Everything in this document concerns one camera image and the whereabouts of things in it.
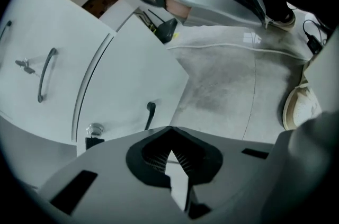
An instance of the gray floor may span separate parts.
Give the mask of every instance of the gray floor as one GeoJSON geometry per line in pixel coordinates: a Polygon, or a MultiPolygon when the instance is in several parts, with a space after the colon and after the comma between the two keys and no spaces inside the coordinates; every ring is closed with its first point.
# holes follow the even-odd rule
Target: gray floor
{"type": "MultiPolygon", "coordinates": [[[[297,22],[291,32],[273,27],[178,26],[177,37],[167,47],[232,43],[309,59],[311,52],[302,31],[306,13],[295,10],[295,14],[297,22]]],[[[172,125],[269,143],[284,131],[284,102],[300,81],[303,61],[236,47],[178,48],[170,52],[190,75],[172,125]]]]}

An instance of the metal handle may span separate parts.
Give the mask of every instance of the metal handle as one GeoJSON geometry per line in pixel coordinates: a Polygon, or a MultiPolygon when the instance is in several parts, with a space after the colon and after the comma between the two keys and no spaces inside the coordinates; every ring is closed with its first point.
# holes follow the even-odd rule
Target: metal handle
{"type": "Polygon", "coordinates": [[[1,32],[1,35],[0,35],[0,42],[1,42],[1,39],[3,37],[3,35],[5,34],[5,31],[6,31],[6,28],[7,27],[10,27],[12,25],[12,21],[8,21],[5,25],[5,27],[3,28],[2,32],[1,32]]]}
{"type": "Polygon", "coordinates": [[[42,69],[42,73],[41,73],[41,77],[40,77],[40,83],[39,83],[39,91],[38,91],[38,102],[41,103],[43,101],[43,97],[41,95],[41,89],[42,89],[42,83],[43,83],[43,78],[44,78],[44,74],[46,72],[47,66],[49,61],[51,60],[52,56],[54,56],[57,53],[57,49],[52,48],[49,51],[49,54],[46,58],[46,61],[44,63],[43,69],[42,69]]]}
{"type": "Polygon", "coordinates": [[[99,123],[91,123],[87,128],[87,135],[91,138],[99,138],[104,132],[104,127],[99,123]]]}
{"type": "Polygon", "coordinates": [[[149,116],[148,116],[148,120],[147,120],[147,123],[146,123],[146,127],[145,127],[145,130],[148,130],[149,129],[149,126],[152,122],[152,119],[154,117],[154,114],[155,114],[155,103],[153,102],[149,102],[147,104],[147,110],[149,111],[149,116]]]}

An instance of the black cable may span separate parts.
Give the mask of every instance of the black cable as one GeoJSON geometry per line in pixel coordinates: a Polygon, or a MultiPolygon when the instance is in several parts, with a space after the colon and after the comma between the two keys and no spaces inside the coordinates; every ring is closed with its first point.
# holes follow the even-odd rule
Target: black cable
{"type": "Polygon", "coordinates": [[[305,20],[305,21],[304,21],[304,23],[302,24],[302,29],[303,29],[304,33],[305,33],[306,35],[309,35],[309,33],[307,33],[307,32],[305,31],[305,23],[306,23],[306,22],[313,22],[313,24],[317,27],[317,29],[318,29],[318,31],[319,31],[319,35],[320,35],[320,42],[321,42],[321,44],[323,44],[322,32],[320,31],[320,28],[319,28],[318,24],[317,24],[315,21],[313,21],[313,20],[305,20]]]}
{"type": "Polygon", "coordinates": [[[143,11],[142,13],[143,13],[143,15],[145,15],[145,17],[147,17],[148,21],[149,21],[150,23],[152,23],[152,20],[148,17],[148,15],[146,14],[146,12],[143,11]]]}
{"type": "Polygon", "coordinates": [[[161,19],[157,14],[155,14],[153,11],[151,10],[148,10],[150,11],[154,16],[156,16],[159,20],[161,20],[163,23],[165,22],[163,19],[161,19]]]}
{"type": "Polygon", "coordinates": [[[135,14],[135,15],[139,15],[139,18],[142,20],[142,22],[143,22],[144,24],[149,23],[149,22],[146,20],[146,18],[145,18],[145,16],[144,16],[143,14],[138,13],[138,12],[134,12],[134,14],[135,14]]]}
{"type": "Polygon", "coordinates": [[[148,24],[141,18],[141,16],[139,16],[139,19],[141,19],[141,21],[144,23],[144,25],[148,27],[148,24]]]}

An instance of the black slot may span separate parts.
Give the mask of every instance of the black slot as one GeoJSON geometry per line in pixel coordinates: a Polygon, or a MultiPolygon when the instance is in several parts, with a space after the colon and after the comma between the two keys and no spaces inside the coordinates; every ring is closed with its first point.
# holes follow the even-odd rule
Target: black slot
{"type": "Polygon", "coordinates": [[[60,211],[70,215],[96,177],[97,173],[81,171],[51,200],[51,204],[60,211]]]}
{"type": "Polygon", "coordinates": [[[264,151],[259,151],[259,150],[252,150],[252,149],[244,149],[242,151],[243,154],[247,154],[247,155],[251,155],[257,158],[261,158],[261,159],[266,159],[269,155],[269,153],[266,153],[264,151]]]}
{"type": "Polygon", "coordinates": [[[135,143],[126,154],[126,163],[143,183],[170,189],[165,170],[171,150],[192,185],[211,182],[222,166],[223,157],[216,147],[176,127],[167,127],[135,143]]]}

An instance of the cabinet handle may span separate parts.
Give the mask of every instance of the cabinet handle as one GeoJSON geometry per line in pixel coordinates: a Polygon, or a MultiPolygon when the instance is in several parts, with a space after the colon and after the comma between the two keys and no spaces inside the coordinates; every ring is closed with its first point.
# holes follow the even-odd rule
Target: cabinet handle
{"type": "Polygon", "coordinates": [[[46,58],[46,61],[44,62],[44,66],[43,66],[41,77],[40,77],[39,91],[38,91],[38,102],[39,103],[41,103],[43,101],[43,97],[41,95],[41,89],[42,89],[42,83],[43,83],[44,74],[46,72],[46,69],[47,69],[49,61],[51,60],[52,56],[54,56],[56,53],[57,53],[57,49],[52,48],[49,51],[49,54],[48,54],[48,56],[46,58]]]}
{"type": "Polygon", "coordinates": [[[5,31],[8,27],[10,27],[12,25],[12,21],[8,21],[5,25],[5,27],[3,28],[2,32],[1,32],[1,35],[0,35],[0,42],[1,42],[1,39],[3,37],[3,35],[5,34],[5,31]]]}
{"type": "Polygon", "coordinates": [[[153,102],[149,102],[147,104],[147,110],[149,111],[149,116],[148,116],[148,120],[147,120],[147,123],[146,123],[146,127],[145,127],[145,131],[148,130],[151,122],[152,122],[152,119],[154,117],[154,114],[155,114],[155,103],[153,102]]]}

